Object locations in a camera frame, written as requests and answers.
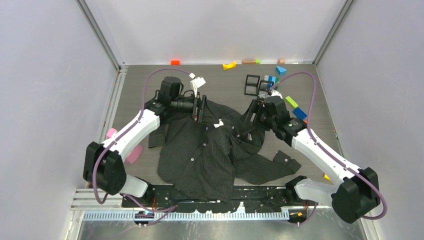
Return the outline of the black pinstriped shirt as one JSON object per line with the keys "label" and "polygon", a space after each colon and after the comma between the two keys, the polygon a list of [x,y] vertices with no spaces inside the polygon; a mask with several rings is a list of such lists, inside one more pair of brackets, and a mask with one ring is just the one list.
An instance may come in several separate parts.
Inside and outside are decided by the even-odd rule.
{"label": "black pinstriped shirt", "polygon": [[197,123],[187,113],[175,113],[148,138],[161,147],[157,174],[191,197],[229,198],[236,178],[262,185],[294,175],[301,165],[284,152],[273,159],[260,155],[265,130],[241,121],[236,110],[209,101],[212,115],[223,126]]}

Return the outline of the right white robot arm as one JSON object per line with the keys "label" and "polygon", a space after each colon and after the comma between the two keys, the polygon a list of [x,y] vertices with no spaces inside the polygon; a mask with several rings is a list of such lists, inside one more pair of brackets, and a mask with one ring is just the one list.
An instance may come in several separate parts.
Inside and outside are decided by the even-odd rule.
{"label": "right white robot arm", "polygon": [[330,178],[331,184],[306,176],[287,182],[285,198],[291,205],[299,205],[305,200],[328,206],[349,224],[360,218],[367,219],[366,214],[380,204],[383,205],[381,214],[386,214],[387,204],[379,191],[377,173],[370,167],[360,168],[330,148],[304,120],[290,116],[280,96],[254,98],[242,121],[272,131]]}

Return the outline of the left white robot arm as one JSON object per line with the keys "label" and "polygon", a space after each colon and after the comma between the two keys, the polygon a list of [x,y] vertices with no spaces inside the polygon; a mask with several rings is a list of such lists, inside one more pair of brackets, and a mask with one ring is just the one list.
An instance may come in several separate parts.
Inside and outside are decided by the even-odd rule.
{"label": "left white robot arm", "polygon": [[132,195],[141,207],[148,207],[154,199],[153,193],[148,190],[149,184],[128,175],[124,161],[145,137],[172,114],[187,113],[196,122],[202,122],[207,97],[200,96],[198,89],[206,81],[194,74],[190,74],[190,77],[191,95],[181,94],[179,78],[167,76],[161,82],[156,97],[149,100],[125,127],[102,143],[90,143],[85,153],[83,179],[109,195]]}

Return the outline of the orange round brooch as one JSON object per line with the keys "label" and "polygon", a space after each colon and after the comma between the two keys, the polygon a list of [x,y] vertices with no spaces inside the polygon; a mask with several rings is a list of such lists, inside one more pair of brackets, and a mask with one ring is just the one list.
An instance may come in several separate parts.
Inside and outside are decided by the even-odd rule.
{"label": "orange round brooch", "polygon": [[219,128],[219,127],[221,127],[223,125],[224,125],[224,123],[223,123],[223,121],[221,119],[218,120],[218,123],[214,123],[213,124],[214,128]]}

